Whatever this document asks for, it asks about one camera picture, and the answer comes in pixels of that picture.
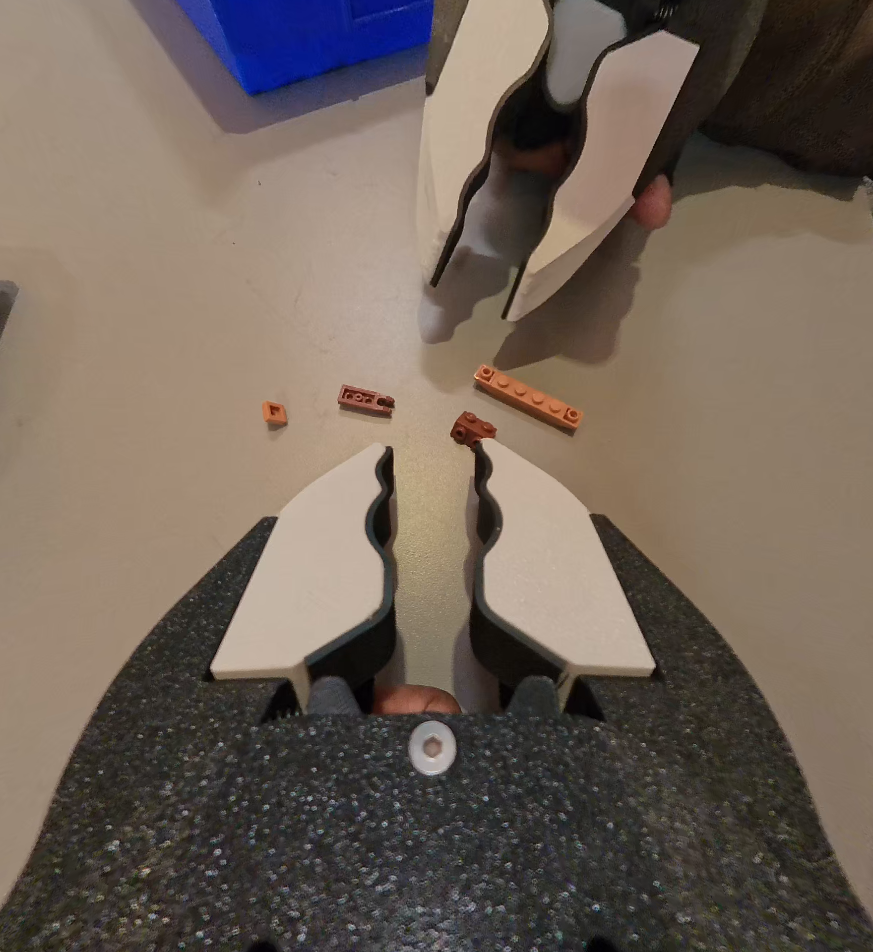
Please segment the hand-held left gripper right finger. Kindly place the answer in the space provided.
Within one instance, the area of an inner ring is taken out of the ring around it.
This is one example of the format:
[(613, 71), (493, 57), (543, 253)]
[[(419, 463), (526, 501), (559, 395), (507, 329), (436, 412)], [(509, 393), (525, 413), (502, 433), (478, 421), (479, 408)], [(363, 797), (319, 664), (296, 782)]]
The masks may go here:
[(653, 677), (657, 662), (587, 507), (499, 440), (473, 450), (478, 662), (505, 693), (540, 676), (560, 700), (580, 677)]

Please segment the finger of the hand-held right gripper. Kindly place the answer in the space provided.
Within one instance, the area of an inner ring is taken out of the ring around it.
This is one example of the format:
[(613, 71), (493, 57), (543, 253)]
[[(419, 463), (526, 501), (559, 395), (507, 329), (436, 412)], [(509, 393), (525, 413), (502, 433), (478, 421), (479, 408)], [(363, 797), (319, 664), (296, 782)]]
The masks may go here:
[(519, 321), (559, 291), (632, 207), (635, 184), (699, 50), (656, 29), (601, 54), (585, 89), (578, 154), (517, 273), (507, 321)]
[(435, 7), (417, 189), (420, 268), (433, 288), (488, 176), (495, 140), (532, 150), (560, 138), (545, 83), (553, 34), (553, 2)]

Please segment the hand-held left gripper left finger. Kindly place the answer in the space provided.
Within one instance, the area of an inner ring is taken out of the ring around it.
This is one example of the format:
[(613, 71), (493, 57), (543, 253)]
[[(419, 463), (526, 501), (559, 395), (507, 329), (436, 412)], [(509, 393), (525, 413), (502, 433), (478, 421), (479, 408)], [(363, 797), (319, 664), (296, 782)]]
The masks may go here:
[(308, 700), (320, 679), (358, 691), (395, 650), (394, 450), (371, 444), (278, 513), (210, 674), (286, 680)]

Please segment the blue plastic bin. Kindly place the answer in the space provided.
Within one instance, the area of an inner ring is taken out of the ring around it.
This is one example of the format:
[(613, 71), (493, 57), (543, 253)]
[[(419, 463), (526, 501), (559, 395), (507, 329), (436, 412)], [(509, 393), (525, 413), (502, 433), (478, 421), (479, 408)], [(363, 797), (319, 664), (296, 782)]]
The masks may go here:
[(179, 1), (249, 94), (429, 42), (433, 1)]

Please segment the dark brown small brick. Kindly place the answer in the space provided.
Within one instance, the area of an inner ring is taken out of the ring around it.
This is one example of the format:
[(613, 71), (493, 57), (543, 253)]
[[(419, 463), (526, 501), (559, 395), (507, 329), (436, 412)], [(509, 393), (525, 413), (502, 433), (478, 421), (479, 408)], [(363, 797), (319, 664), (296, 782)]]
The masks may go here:
[(478, 418), (473, 412), (464, 411), (454, 421), (451, 427), (451, 438), (455, 443), (469, 448), (475, 448), (485, 439), (493, 439), (498, 434), (497, 428)]

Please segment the brown brick assembly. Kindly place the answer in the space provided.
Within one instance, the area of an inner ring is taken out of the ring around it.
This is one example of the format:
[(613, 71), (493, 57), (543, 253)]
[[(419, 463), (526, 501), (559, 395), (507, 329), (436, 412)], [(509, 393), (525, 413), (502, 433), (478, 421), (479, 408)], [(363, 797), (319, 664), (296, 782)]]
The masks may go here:
[(579, 408), (489, 364), (478, 367), (474, 382), (480, 390), (503, 404), (563, 430), (574, 432), (583, 420), (584, 413)]

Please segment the person's right forearm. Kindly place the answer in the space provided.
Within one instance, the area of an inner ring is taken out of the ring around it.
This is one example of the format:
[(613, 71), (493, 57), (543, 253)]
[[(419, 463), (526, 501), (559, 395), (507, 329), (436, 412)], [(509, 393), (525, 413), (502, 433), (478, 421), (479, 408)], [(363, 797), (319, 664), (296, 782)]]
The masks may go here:
[(815, 173), (873, 180), (873, 1), (771, 1), (702, 126)]

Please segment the grey desk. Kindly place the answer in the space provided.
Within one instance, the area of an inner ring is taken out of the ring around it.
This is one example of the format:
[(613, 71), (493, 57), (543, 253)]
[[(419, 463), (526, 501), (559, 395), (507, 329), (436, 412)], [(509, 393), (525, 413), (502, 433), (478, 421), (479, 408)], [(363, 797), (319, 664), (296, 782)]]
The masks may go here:
[[(738, 653), (873, 917), (873, 221), (860, 186), (686, 149), (509, 325), (494, 252), (421, 281), (424, 55), (245, 96), (173, 3), (0, 2), (0, 906), (130, 653), (262, 516), (395, 447), (393, 680), (486, 709), (472, 407)], [(583, 411), (480, 390), (489, 364)], [(348, 411), (342, 385), (395, 399)], [(261, 406), (285, 406), (270, 430)]]

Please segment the brown clip plate brick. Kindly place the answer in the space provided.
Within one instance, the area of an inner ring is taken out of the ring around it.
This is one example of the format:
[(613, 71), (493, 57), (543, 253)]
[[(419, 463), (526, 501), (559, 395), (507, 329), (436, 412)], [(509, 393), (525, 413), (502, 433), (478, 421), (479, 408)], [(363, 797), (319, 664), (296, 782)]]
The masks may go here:
[(395, 409), (395, 399), (375, 390), (342, 385), (337, 395), (338, 405), (348, 411), (360, 411), (390, 419)]

